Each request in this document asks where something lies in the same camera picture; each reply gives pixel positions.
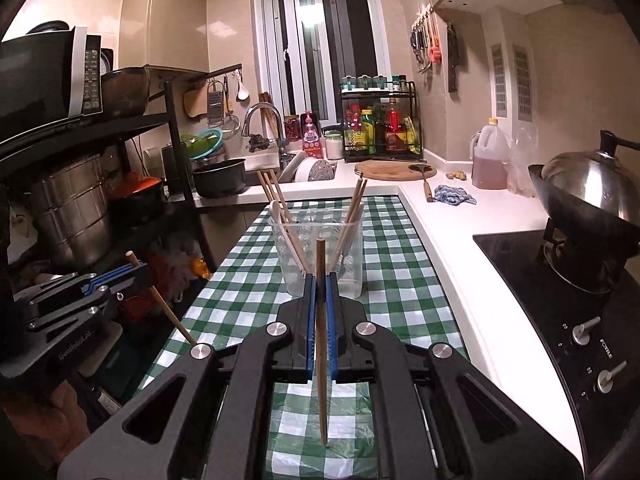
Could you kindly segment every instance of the blue cloth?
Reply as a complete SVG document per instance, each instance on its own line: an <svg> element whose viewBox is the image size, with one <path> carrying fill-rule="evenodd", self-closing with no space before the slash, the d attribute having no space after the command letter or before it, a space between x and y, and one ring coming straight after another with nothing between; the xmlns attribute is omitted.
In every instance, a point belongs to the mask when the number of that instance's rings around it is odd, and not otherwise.
<svg viewBox="0 0 640 480"><path fill-rule="evenodd" d="M460 205L463 202L469 202L473 205L477 203L476 199L461 187L451 186L438 186L433 192L433 199L449 205Z"/></svg>

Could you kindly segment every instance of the chrome faucet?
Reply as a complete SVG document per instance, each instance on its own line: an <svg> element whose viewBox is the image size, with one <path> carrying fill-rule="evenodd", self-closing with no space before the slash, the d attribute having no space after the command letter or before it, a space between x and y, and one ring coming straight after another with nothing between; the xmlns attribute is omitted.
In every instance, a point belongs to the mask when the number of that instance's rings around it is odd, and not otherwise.
<svg viewBox="0 0 640 480"><path fill-rule="evenodd" d="M282 131L282 117L278 109L273 106L271 103L259 102L255 105L251 106L244 116L244 125L242 126L242 136L249 137L249 123L251 121L251 116L260 108L266 108L267 110L271 110L276 115L276 120L278 123L278 162L280 164L280 170L284 170L284 168L291 162L293 155L291 155L286 146L289 143L289 139L284 136L284 132Z"/></svg>

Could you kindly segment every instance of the gas stove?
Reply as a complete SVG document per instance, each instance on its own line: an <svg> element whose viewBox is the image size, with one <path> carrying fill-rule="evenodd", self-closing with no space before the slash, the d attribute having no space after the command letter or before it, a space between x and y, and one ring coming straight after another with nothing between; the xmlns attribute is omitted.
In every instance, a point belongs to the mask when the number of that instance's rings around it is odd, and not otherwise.
<svg viewBox="0 0 640 480"><path fill-rule="evenodd" d="M589 279L574 273L576 283L562 261L562 237L558 243L558 232L552 234L547 229L474 240L556 368L578 427L585 473L638 478L620 468L640 461L640 285L621 267L607 272L594 262L585 264Z"/></svg>

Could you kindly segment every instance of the green and white checkered tablecloth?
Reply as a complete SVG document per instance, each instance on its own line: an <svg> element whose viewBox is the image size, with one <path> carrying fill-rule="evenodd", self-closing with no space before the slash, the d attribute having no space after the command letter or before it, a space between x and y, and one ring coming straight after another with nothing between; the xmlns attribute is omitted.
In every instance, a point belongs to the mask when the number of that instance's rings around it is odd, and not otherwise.
<svg viewBox="0 0 640 480"><path fill-rule="evenodd" d="M466 355L438 277L398 197L364 199L362 295L370 320L407 343L428 347L446 341ZM349 200L289 203L293 211L342 208ZM240 238L182 322L199 342L220 349L276 319L287 294L263 211ZM174 330L141 387L189 349ZM320 442L316 382L276 384L265 478L375 478L376 455L369 388L335 384L330 389L329 446Z"/></svg>

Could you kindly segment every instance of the wok lid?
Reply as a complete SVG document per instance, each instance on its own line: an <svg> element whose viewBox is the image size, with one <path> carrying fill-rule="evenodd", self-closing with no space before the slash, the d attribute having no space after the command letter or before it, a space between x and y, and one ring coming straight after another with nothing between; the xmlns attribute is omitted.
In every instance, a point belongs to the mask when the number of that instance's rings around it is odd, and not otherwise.
<svg viewBox="0 0 640 480"><path fill-rule="evenodd" d="M615 155L619 145L640 151L640 143L601 130L599 150L561 153L542 168L542 179L640 226L640 179L620 164Z"/></svg>

